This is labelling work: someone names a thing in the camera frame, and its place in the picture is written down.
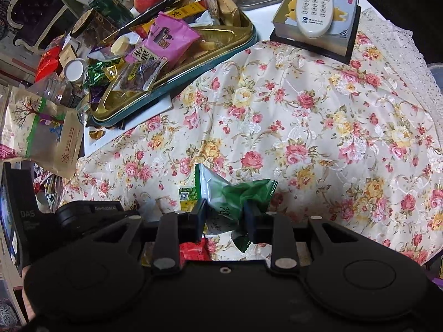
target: pink snack package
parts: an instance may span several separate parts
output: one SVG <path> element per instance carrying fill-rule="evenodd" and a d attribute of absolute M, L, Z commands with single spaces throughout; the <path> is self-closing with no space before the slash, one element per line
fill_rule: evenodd
<path fill-rule="evenodd" d="M 125 57 L 133 64 L 147 59 L 168 59 L 168 69 L 172 69 L 191 44 L 200 38 L 183 20 L 177 20 L 163 12 L 159 13 L 149 29 L 148 37 Z"/>

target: jar lid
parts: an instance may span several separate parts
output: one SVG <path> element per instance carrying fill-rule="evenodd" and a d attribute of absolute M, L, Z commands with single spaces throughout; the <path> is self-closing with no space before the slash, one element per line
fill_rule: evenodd
<path fill-rule="evenodd" d="M 94 14 L 92 13 L 93 11 L 94 9 L 89 9 L 77 20 L 71 31 L 71 36 L 73 38 L 79 37 L 83 31 L 85 31 L 86 27 L 88 27 L 88 25 L 91 23 L 92 19 L 94 18 Z"/>

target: gold tray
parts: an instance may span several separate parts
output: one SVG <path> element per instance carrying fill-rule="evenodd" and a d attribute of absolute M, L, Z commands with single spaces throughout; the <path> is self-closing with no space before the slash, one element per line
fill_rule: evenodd
<path fill-rule="evenodd" d="M 125 109 L 137 104 L 143 98 L 154 92 L 157 88 L 178 79 L 191 70 L 202 67 L 214 59 L 220 58 L 222 55 L 227 54 L 233 49 L 246 43 L 253 34 L 254 26 L 247 16 L 241 11 L 240 20 L 241 27 L 225 25 L 194 27 L 194 30 L 198 31 L 204 40 L 216 41 L 219 43 L 221 42 L 223 46 L 217 50 L 210 51 L 205 55 L 200 56 L 190 63 L 179 66 L 170 71 L 160 80 L 156 81 L 149 92 L 111 91 L 110 88 L 112 85 L 109 85 L 109 88 L 103 94 L 97 109 L 92 111 L 92 116 L 99 122 L 107 121 Z"/>

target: red package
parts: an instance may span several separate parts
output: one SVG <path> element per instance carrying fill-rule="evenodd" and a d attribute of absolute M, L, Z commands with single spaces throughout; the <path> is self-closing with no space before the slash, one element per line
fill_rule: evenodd
<path fill-rule="evenodd" d="M 61 46 L 55 46 L 46 51 L 40 59 L 37 67 L 37 74 L 35 75 L 35 82 L 38 82 L 43 77 L 48 76 L 50 73 L 57 71 L 58 68 L 58 55 L 61 52 Z"/>
<path fill-rule="evenodd" d="M 207 238 L 202 238 L 199 243 L 182 243 L 180 245 L 180 266 L 183 266 L 185 261 L 211 261 L 207 243 Z"/>

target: tree illustration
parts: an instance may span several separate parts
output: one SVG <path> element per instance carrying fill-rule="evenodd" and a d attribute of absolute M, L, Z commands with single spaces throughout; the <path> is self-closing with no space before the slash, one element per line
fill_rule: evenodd
<path fill-rule="evenodd" d="M 45 114 L 39 111 L 41 104 L 41 99 L 30 97 L 22 99 L 20 103 L 15 106 L 15 108 L 11 112 L 14 121 L 17 123 L 19 128 L 23 127 L 23 124 L 26 121 L 26 117 L 31 114 L 37 115 L 40 121 L 49 121 L 50 123 L 53 123 L 54 126 L 63 125 L 65 114 L 59 114 L 57 116 Z"/>

